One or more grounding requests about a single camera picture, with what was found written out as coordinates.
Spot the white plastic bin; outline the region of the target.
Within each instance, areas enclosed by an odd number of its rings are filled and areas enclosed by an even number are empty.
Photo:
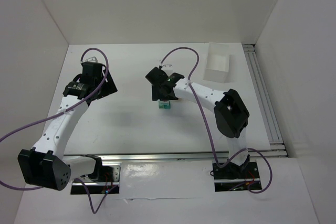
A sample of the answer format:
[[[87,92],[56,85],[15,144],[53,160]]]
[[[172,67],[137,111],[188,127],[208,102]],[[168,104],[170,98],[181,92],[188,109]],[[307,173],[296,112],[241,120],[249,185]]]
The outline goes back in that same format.
[[[210,42],[203,79],[225,83],[229,73],[229,60],[229,47],[226,44]]]

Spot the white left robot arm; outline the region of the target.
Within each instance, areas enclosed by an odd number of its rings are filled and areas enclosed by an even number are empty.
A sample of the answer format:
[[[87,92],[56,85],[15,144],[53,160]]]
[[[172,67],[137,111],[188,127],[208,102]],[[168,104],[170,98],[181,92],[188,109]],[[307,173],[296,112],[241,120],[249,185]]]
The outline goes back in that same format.
[[[82,63],[82,73],[69,82],[58,110],[42,137],[30,150],[21,150],[18,162],[29,185],[61,191],[78,177],[97,181],[103,173],[102,159],[91,154],[64,160],[66,145],[90,103],[117,91],[105,65]]]

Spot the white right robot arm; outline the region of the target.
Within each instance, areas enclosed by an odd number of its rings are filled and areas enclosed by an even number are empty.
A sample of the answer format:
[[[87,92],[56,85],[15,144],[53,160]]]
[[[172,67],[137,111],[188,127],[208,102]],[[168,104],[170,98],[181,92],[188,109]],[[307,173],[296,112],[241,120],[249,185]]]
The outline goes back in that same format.
[[[246,141],[249,112],[236,90],[214,90],[192,82],[179,73],[168,75],[158,67],[154,67],[145,78],[152,86],[153,101],[184,99],[196,103],[208,135],[211,132],[203,110],[213,112],[217,129],[226,137],[229,151],[228,161],[223,165],[217,163],[217,166],[236,175],[244,171],[250,161]]]

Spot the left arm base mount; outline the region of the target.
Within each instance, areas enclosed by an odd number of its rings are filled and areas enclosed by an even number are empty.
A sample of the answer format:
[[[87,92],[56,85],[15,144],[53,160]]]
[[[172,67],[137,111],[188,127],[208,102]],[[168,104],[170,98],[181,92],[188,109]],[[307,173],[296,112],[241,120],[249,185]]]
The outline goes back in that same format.
[[[88,175],[79,177],[87,186],[91,195],[118,194],[121,177],[121,163],[103,163],[98,178],[90,178]]]

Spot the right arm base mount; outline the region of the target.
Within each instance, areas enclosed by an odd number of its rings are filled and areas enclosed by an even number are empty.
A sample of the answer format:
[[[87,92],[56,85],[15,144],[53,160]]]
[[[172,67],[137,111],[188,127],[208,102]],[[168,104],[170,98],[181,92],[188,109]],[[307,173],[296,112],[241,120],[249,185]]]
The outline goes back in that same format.
[[[214,187],[216,192],[223,191],[244,191],[262,190],[260,175],[257,162],[250,162],[242,173],[230,170],[229,166],[219,169],[213,163],[213,170],[209,173],[214,179]]]

